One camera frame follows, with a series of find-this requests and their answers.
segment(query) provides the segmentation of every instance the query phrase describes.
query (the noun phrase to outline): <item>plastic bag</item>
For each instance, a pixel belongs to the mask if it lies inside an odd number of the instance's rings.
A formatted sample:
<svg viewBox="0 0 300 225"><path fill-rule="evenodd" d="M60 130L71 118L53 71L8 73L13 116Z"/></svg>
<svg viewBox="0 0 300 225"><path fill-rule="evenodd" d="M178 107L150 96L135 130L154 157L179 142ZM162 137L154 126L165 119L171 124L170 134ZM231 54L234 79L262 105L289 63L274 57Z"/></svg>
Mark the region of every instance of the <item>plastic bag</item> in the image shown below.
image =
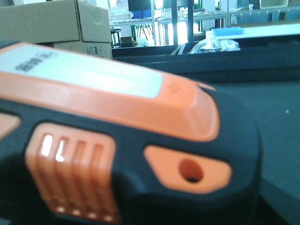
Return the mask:
<svg viewBox="0 0 300 225"><path fill-rule="evenodd" d="M233 40L221 40L219 41L215 37L204 39L196 44L189 54L199 53L217 53L217 52L231 52L239 51L240 45Z"/></svg>

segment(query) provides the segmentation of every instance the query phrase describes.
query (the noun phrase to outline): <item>blue object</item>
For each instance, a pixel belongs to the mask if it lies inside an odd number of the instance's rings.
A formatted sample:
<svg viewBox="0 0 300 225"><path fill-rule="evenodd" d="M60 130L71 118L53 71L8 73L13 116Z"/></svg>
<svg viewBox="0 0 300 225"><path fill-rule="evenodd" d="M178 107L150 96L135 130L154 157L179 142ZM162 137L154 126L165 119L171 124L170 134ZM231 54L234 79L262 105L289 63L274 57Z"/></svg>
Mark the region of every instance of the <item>blue object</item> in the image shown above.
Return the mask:
<svg viewBox="0 0 300 225"><path fill-rule="evenodd" d="M151 9L143 10L143 18L151 17Z"/></svg>
<svg viewBox="0 0 300 225"><path fill-rule="evenodd" d="M133 11L133 17L135 19L140 19L142 17L142 12L141 11Z"/></svg>
<svg viewBox="0 0 300 225"><path fill-rule="evenodd" d="M239 35L244 33L244 29L241 27L226 27L226 28L215 28L212 29L215 36L229 36L229 35Z"/></svg>

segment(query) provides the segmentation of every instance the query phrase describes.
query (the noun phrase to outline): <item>white label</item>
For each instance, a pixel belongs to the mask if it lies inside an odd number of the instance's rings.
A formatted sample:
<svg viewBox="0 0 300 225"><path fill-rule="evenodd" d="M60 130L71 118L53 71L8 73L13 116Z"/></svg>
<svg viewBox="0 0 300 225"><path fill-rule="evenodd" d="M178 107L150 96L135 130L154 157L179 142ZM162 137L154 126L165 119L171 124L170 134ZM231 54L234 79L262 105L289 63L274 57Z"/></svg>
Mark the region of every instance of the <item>white label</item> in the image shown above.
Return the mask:
<svg viewBox="0 0 300 225"><path fill-rule="evenodd" d="M0 71L145 98L156 97L163 80L145 68L32 45L1 54Z"/></svg>

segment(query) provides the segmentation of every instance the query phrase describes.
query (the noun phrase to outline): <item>handheld device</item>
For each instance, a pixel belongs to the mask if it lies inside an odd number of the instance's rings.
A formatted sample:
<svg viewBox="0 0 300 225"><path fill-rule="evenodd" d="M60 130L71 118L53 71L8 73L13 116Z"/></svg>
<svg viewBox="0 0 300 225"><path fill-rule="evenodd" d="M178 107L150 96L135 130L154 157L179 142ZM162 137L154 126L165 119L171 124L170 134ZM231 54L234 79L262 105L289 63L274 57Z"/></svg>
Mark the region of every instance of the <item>handheld device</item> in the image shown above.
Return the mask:
<svg viewBox="0 0 300 225"><path fill-rule="evenodd" d="M251 224L261 149L235 98L187 78L0 42L0 217Z"/></svg>

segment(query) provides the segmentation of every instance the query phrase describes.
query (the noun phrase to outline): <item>orange rubber housing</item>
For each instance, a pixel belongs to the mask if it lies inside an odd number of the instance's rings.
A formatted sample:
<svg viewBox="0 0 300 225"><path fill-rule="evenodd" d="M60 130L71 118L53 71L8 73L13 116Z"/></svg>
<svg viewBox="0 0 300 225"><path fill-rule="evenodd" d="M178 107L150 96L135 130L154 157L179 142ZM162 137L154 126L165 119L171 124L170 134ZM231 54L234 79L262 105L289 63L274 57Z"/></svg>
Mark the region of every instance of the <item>orange rubber housing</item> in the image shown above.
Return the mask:
<svg viewBox="0 0 300 225"><path fill-rule="evenodd" d="M17 116L0 113L0 140L16 129L21 120Z"/></svg>
<svg viewBox="0 0 300 225"><path fill-rule="evenodd" d="M108 135L43 123L26 149L26 165L53 212L119 224L111 187L115 149Z"/></svg>
<svg viewBox="0 0 300 225"><path fill-rule="evenodd" d="M223 161L159 146L147 146L144 155L162 185L205 194L228 185L232 169Z"/></svg>
<svg viewBox="0 0 300 225"><path fill-rule="evenodd" d="M1 49L0 54L22 45ZM192 141L213 140L219 131L213 98L195 82L168 73L163 73L159 94L146 98L0 71L0 98Z"/></svg>

